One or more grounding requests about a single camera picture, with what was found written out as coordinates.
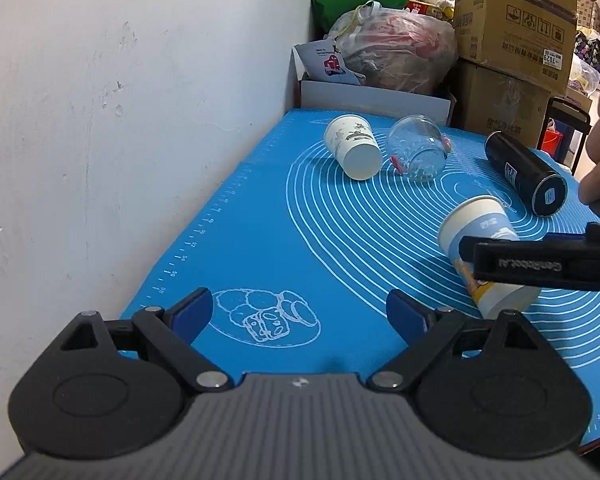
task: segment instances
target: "black can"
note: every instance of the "black can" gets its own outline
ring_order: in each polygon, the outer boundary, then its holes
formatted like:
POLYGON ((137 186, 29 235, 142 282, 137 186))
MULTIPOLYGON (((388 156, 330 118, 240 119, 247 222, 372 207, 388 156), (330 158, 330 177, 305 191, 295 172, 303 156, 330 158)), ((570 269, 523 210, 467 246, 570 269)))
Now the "black can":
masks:
POLYGON ((551 216, 562 207, 567 198, 567 181, 518 140, 493 132, 484 141, 484 152, 535 215, 551 216))

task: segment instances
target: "clear plastic cup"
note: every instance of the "clear plastic cup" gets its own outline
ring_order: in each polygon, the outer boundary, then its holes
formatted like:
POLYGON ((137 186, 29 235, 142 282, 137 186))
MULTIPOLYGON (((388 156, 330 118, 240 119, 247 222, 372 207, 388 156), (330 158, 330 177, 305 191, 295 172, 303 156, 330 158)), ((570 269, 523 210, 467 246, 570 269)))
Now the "clear plastic cup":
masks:
POLYGON ((446 165, 451 143, 430 119, 410 115, 391 128, 385 141, 389 160, 397 173, 416 182, 435 178, 446 165))

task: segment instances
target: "paper cup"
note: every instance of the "paper cup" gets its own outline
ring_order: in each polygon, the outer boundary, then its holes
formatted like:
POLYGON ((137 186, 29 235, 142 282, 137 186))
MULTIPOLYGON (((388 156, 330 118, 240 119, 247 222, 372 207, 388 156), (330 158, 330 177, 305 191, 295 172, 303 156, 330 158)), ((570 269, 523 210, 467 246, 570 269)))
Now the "paper cup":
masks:
POLYGON ((464 236, 499 240, 520 240, 500 201, 490 195, 475 196, 449 213, 438 231, 438 243, 464 281, 484 319, 495 319, 501 310, 523 312, 542 289, 528 285, 510 285, 477 281, 474 266, 460 258, 458 245, 464 236))
POLYGON ((331 121, 324 132, 324 143, 352 179, 366 180, 380 171, 380 147, 362 117, 342 115, 331 121))

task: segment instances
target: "gray ribbed surface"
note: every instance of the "gray ribbed surface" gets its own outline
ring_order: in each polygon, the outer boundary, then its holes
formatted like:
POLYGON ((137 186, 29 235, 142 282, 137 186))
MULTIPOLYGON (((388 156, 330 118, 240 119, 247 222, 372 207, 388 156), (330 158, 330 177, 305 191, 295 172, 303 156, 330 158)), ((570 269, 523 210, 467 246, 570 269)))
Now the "gray ribbed surface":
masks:
POLYGON ((101 462, 31 455, 2 480, 582 480, 574 454, 500 462, 453 448, 399 396, 352 374, 248 375, 204 394, 181 424, 134 454, 101 462))

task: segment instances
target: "clear plastic bag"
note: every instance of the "clear plastic bag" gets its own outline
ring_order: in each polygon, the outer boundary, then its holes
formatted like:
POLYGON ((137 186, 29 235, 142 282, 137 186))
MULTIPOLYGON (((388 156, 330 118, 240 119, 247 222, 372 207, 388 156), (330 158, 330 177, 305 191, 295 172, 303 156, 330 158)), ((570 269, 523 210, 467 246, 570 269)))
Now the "clear plastic bag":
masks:
POLYGON ((343 14, 329 36, 347 68, 378 88, 430 95, 458 60, 451 24, 378 2, 343 14))
POLYGON ((589 97, 595 92, 598 83, 600 83, 600 72, 573 54, 569 86, 589 97))

